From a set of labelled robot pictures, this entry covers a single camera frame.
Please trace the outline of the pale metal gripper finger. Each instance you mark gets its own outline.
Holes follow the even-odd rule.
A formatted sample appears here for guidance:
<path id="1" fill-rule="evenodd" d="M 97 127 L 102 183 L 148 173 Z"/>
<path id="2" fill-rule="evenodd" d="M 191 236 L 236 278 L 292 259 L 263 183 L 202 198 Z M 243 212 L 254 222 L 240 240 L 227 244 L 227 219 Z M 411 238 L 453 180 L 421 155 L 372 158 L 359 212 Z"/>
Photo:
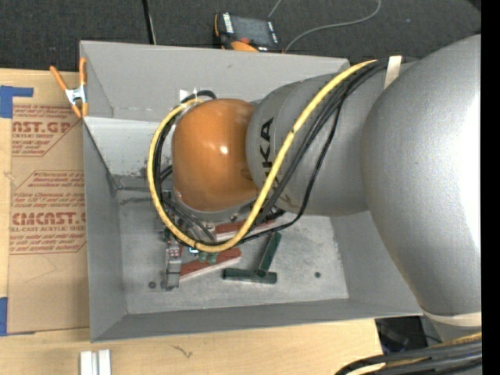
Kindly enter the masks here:
<path id="1" fill-rule="evenodd" d="M 166 250 L 166 269 L 165 269 L 165 289 L 167 291 L 179 287 L 181 270 L 180 248 L 170 246 Z"/>

